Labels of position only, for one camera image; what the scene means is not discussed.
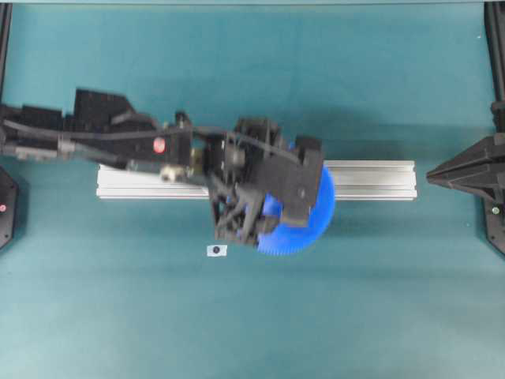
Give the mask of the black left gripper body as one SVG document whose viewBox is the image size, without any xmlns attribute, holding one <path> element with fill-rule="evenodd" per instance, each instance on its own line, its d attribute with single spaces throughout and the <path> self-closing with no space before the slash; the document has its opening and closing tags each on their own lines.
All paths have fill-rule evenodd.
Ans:
<svg viewBox="0 0 505 379">
<path fill-rule="evenodd" d="M 269 118 L 239 118 L 228 131 L 205 138 L 204 177 L 208 185 L 215 237 L 258 246 L 262 234 L 279 225 L 278 216 L 263 214 L 267 191 L 260 188 L 260 165 L 268 158 L 286 158 L 288 145 L 281 128 Z"/>
</svg>

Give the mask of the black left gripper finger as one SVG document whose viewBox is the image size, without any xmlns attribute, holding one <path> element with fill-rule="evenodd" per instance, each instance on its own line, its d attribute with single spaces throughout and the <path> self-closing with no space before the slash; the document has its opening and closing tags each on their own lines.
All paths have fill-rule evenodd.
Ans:
<svg viewBox="0 0 505 379">
<path fill-rule="evenodd" d="M 295 149 L 299 163 L 294 167 L 296 174 L 319 174 L 323 166 L 322 140 L 310 136 L 296 136 Z"/>
<path fill-rule="evenodd" d="M 281 223 L 306 227 L 316 202 L 315 194 L 308 189 L 295 189 L 283 202 Z"/>
</svg>

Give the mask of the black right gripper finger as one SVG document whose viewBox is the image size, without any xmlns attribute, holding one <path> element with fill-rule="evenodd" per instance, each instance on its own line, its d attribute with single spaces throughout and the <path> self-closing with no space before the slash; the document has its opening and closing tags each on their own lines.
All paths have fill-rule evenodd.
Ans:
<svg viewBox="0 0 505 379">
<path fill-rule="evenodd" d="M 496 183 L 477 183 L 472 184 L 462 181 L 449 181 L 443 178 L 427 177 L 430 184 L 448 188 L 450 190 L 458 190 L 465 193 L 481 197 L 486 201 L 504 202 L 504 189 L 500 188 Z"/>
<path fill-rule="evenodd" d="M 441 163 L 429 171 L 426 176 L 435 177 L 486 163 L 498 163 L 502 158 L 504 158 L 504 136 L 489 136 L 457 154 L 454 158 Z"/>
</svg>

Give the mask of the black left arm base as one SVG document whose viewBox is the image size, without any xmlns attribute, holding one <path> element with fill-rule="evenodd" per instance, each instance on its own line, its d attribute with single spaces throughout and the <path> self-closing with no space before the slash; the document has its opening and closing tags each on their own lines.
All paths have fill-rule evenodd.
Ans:
<svg viewBox="0 0 505 379">
<path fill-rule="evenodd" d="M 0 243 L 3 249 L 14 236 L 17 214 L 18 184 L 1 168 L 1 212 L 0 212 Z"/>
</svg>

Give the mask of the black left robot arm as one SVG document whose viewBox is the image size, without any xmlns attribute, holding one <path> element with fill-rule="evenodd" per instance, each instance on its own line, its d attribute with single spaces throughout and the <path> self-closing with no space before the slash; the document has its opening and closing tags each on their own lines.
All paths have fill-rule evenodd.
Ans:
<svg viewBox="0 0 505 379">
<path fill-rule="evenodd" d="M 1 153 L 18 159 L 81 158 L 162 182 L 203 186 L 215 237 L 263 250 L 302 248 L 324 231 L 312 216 L 332 193 L 319 139 L 287 140 L 267 118 L 233 129 L 197 126 L 184 111 L 159 122 L 122 95 L 79 89 L 70 113 L 1 106 Z"/>
</svg>

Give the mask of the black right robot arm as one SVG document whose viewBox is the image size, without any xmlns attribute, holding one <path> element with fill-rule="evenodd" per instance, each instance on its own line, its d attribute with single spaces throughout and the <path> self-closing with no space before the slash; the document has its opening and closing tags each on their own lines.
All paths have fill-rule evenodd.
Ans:
<svg viewBox="0 0 505 379">
<path fill-rule="evenodd" d="M 504 252 L 504 102 L 492 103 L 497 132 L 426 174 L 428 183 L 470 193 L 484 204 L 487 240 Z"/>
</svg>

